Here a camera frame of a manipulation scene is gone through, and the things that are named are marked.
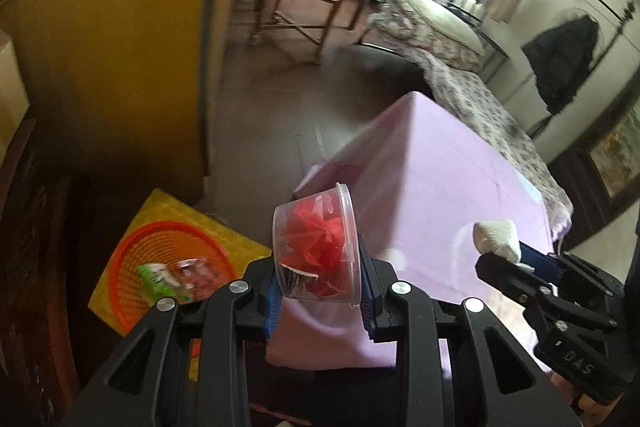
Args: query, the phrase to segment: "yellow mat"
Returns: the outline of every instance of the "yellow mat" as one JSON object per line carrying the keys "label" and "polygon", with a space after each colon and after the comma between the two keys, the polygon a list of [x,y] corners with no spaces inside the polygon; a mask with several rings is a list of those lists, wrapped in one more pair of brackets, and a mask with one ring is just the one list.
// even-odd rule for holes
{"label": "yellow mat", "polygon": [[[201,214],[190,206],[176,200],[166,192],[156,188],[142,205],[136,217],[131,221],[129,228],[124,235],[133,232],[136,229],[154,221],[163,219],[171,219],[188,223],[194,227],[198,227],[222,245],[229,253],[229,258],[238,277],[244,275],[246,267],[251,261],[268,257],[271,254],[269,248],[244,237],[244,235],[231,230],[213,219]],[[124,335],[124,331],[120,323],[116,319],[108,297],[108,269],[111,259],[100,275],[100,280],[94,289],[89,301],[89,309],[98,317],[107,323],[111,328],[119,334]]]}

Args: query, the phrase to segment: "clear plastic cup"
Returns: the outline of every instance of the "clear plastic cup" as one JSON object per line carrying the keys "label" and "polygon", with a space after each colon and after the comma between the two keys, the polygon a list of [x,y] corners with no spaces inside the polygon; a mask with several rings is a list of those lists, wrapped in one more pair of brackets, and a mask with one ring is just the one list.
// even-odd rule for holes
{"label": "clear plastic cup", "polygon": [[281,204],[273,256],[285,297],[360,304],[360,252],[347,185]]}

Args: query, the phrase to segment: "red basket rim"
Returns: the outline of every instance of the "red basket rim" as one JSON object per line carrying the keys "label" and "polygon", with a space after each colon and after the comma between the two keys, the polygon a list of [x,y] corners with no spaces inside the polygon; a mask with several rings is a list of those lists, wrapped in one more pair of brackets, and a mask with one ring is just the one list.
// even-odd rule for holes
{"label": "red basket rim", "polygon": [[216,250],[220,254],[220,256],[222,257],[222,263],[226,265],[226,269],[228,269],[229,273],[232,274],[233,279],[236,277],[236,270],[229,261],[225,250],[223,250],[223,248],[220,247],[220,245],[216,241],[214,241],[206,232],[203,232],[201,229],[194,227],[193,225],[189,225],[188,223],[183,223],[181,221],[172,221],[170,219],[165,219],[163,221],[154,221],[152,223],[148,223],[148,225],[143,225],[139,229],[135,229],[133,232],[129,233],[129,235],[126,235],[126,237],[121,239],[118,243],[116,249],[113,251],[113,255],[111,256],[108,270],[108,295],[111,303],[111,309],[120,325],[125,328],[127,332],[135,324],[129,324],[129,321],[125,318],[116,289],[124,256],[129,248],[140,241],[143,237],[151,235],[155,232],[160,232],[162,230],[179,230],[181,232],[192,233],[193,235],[201,238],[205,243],[207,243],[209,247],[211,247],[213,250]]}

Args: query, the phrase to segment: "floral bedding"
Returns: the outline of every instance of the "floral bedding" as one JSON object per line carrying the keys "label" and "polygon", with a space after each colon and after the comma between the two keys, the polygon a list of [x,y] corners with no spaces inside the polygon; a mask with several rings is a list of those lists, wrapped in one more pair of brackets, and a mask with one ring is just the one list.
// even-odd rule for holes
{"label": "floral bedding", "polygon": [[475,131],[540,191],[553,241],[566,234],[574,206],[530,138],[479,76],[455,67],[456,60],[444,61],[428,46],[417,45],[419,36],[428,30],[419,28],[424,23],[416,21],[410,7],[406,10],[401,0],[385,1],[379,13],[369,16],[369,26],[393,51],[422,68],[438,104]]}

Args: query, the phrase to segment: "black jacket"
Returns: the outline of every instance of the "black jacket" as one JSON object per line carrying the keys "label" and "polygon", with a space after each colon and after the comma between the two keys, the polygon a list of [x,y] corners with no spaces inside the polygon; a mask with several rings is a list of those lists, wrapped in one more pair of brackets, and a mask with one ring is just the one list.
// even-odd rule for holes
{"label": "black jacket", "polygon": [[585,15],[540,33],[522,47],[551,114],[562,111],[589,76],[598,28],[598,23]]}

